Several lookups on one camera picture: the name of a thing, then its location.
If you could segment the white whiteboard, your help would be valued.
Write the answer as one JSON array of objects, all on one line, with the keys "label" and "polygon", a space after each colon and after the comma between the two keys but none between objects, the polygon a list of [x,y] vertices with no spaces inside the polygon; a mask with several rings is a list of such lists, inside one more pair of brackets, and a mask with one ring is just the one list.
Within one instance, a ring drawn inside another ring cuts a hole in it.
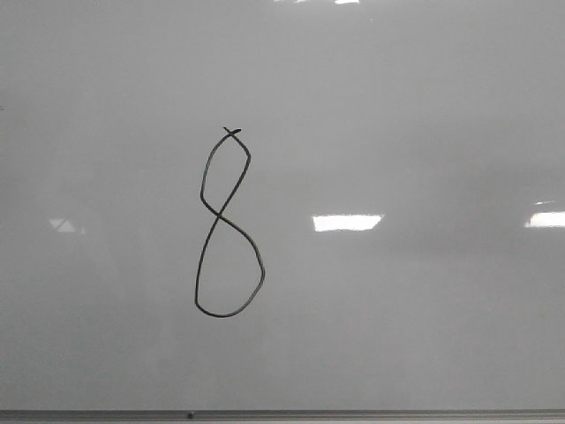
[{"label": "white whiteboard", "polygon": [[4,1],[4,409],[564,406],[561,1]]}]

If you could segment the aluminium whiteboard frame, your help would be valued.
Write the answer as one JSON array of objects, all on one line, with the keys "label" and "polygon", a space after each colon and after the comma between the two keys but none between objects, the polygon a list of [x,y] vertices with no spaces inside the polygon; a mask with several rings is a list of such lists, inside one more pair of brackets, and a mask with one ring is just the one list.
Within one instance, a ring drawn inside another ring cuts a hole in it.
[{"label": "aluminium whiteboard frame", "polygon": [[562,409],[2,410],[2,421],[564,421]]}]

